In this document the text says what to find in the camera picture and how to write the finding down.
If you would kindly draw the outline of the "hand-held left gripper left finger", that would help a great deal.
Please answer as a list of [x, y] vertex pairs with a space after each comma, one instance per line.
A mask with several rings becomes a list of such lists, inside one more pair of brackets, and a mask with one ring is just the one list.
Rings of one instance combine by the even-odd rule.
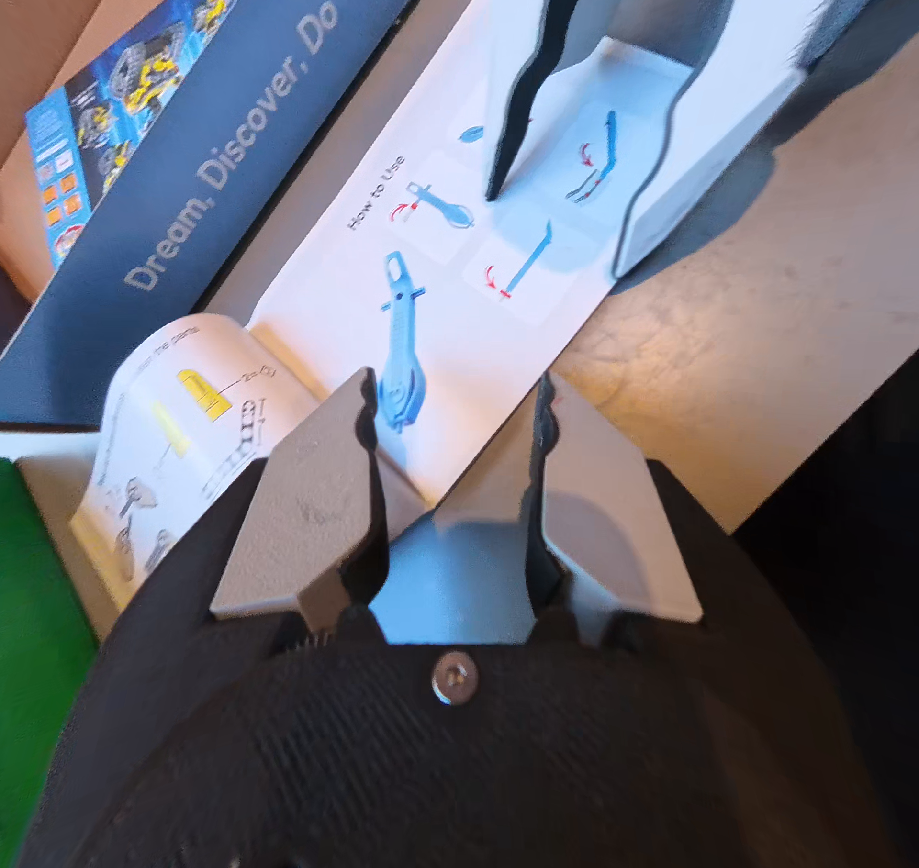
[[330, 633], [389, 573], [376, 458], [377, 390], [363, 367], [271, 451], [211, 603], [218, 619], [295, 612]]

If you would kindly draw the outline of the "person's black garment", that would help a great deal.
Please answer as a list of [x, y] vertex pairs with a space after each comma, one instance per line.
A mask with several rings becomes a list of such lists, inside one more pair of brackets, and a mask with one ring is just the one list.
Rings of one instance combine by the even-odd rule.
[[918, 355], [734, 533], [833, 675], [918, 863]]

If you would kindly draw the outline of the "grey desk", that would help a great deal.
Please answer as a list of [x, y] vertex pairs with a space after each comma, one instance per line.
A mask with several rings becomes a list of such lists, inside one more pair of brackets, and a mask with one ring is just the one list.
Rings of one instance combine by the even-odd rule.
[[[469, 0], [420, 0], [208, 307], [247, 320]], [[917, 350], [917, 0], [872, 0], [556, 369], [726, 530]], [[97, 436], [2, 431], [90, 623], [68, 528]]]

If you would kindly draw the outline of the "blue robot kit box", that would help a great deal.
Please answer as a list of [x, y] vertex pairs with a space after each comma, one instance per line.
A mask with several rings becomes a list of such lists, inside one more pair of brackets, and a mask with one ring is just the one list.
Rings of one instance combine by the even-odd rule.
[[3, 425], [97, 426], [413, 0], [239, 0], [2, 354]]

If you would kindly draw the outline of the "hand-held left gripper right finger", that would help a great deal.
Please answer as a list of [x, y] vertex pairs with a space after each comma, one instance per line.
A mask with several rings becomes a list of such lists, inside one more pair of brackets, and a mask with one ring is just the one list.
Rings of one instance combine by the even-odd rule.
[[554, 373], [536, 389], [525, 580], [535, 617], [703, 616], [643, 452]]

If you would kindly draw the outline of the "blue printed leaflet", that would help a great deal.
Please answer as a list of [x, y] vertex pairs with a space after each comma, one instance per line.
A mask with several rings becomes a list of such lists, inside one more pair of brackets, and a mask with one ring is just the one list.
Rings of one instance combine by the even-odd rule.
[[26, 116], [52, 269], [238, 0], [164, 0]]

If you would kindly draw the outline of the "printed instruction booklet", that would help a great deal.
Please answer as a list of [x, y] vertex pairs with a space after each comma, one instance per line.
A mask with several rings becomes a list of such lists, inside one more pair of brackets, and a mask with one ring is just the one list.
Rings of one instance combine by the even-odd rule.
[[112, 378], [71, 529], [120, 614], [232, 484], [362, 367], [385, 484], [436, 506], [614, 285], [688, 65], [604, 38], [538, 92], [485, 202], [490, 0], [472, 0], [246, 325], [201, 313]]

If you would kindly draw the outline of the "green plastic bin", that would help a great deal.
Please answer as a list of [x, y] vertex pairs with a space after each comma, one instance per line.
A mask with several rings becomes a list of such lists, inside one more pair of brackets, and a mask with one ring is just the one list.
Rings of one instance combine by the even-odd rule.
[[1, 865], [12, 866], [97, 652], [17, 467], [1, 460]]

